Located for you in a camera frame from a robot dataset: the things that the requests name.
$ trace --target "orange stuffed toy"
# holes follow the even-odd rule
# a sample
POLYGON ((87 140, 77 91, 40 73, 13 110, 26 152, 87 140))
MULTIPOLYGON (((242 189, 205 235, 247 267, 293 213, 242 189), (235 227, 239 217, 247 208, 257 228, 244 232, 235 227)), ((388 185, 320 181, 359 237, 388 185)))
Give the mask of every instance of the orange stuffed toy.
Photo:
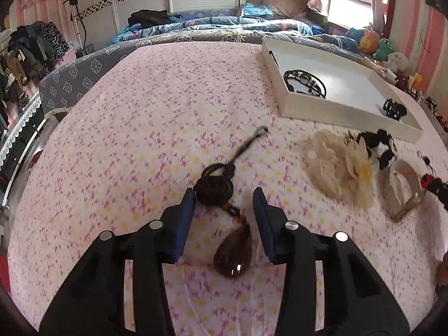
POLYGON ((359 42, 359 50, 365 54, 373 54, 378 50, 378 39, 375 33, 369 31, 361 38, 359 42))

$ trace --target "brown pillow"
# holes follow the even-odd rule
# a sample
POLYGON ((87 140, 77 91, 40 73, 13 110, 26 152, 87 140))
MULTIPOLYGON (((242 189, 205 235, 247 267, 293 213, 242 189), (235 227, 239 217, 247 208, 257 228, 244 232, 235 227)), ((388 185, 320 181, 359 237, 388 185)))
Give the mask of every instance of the brown pillow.
POLYGON ((269 6, 274 14, 297 18, 306 16, 308 0, 263 0, 263 4, 269 6))

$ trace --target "silver screw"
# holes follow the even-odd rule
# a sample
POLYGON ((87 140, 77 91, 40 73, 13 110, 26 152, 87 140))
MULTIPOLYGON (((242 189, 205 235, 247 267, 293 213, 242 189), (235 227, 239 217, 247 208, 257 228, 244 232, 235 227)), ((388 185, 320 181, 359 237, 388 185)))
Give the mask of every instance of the silver screw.
POLYGON ((154 220, 149 223, 149 227, 153 230, 157 230, 163 226, 163 222, 160 220, 154 220))
POLYGON ((110 231, 103 231, 102 233, 100 233, 99 238, 102 241, 107 241, 107 240, 112 238, 112 232, 110 232, 110 231))
POLYGON ((297 230, 299 228, 299 224, 295 221, 288 221, 287 223, 284 224, 284 226, 288 230, 297 230))
POLYGON ((345 232, 339 231, 339 232, 336 233, 336 239, 338 239, 339 241, 344 242, 344 241, 347 241, 349 239, 349 236, 345 232))

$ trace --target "tripod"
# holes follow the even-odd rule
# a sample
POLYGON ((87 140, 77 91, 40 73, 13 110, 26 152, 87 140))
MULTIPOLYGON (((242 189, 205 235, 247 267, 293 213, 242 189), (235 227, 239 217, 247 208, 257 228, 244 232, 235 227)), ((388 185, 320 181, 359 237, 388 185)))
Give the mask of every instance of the tripod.
POLYGON ((63 3, 69 3, 70 5, 70 20, 73 22, 76 35, 78 36, 79 44, 81 45, 81 51, 84 53, 84 47, 86 46, 87 31, 84 22, 82 21, 81 13, 78 8, 78 0, 65 0, 63 3), (76 17, 81 22, 82 28, 84 28, 84 43, 82 43, 81 36, 79 35, 78 23, 76 17))

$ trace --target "floral tablecloth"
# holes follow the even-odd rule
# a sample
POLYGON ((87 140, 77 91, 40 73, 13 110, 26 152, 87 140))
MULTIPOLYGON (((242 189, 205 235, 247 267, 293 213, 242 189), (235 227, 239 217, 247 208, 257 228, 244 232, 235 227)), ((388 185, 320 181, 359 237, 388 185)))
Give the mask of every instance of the floral tablecloth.
MULTIPOLYGON (((416 145, 397 142, 400 157, 425 173, 418 148, 448 179, 444 145, 421 108, 398 93, 425 130, 416 145)), ((263 253, 252 209, 258 186, 270 204, 311 231, 347 232, 415 327, 433 303, 436 264, 448 246, 442 205, 429 194, 419 211, 395 225, 386 220, 378 191, 367 212, 326 198, 304 171, 305 149, 320 129, 346 130, 279 117, 261 46, 219 42, 136 50, 56 128, 26 186, 11 237, 11 293, 21 312, 38 328, 57 289, 101 231, 133 232, 159 218, 205 166, 230 158, 262 124, 270 135, 237 160, 232 198, 252 228, 252 267, 236 280, 214 272, 214 251, 238 224, 197 204, 184 255, 164 266, 176 334, 273 334, 284 267, 270 265, 263 253)), ((131 277, 127 267, 125 318, 132 329, 131 277)), ((322 317, 320 291, 317 326, 322 317)))

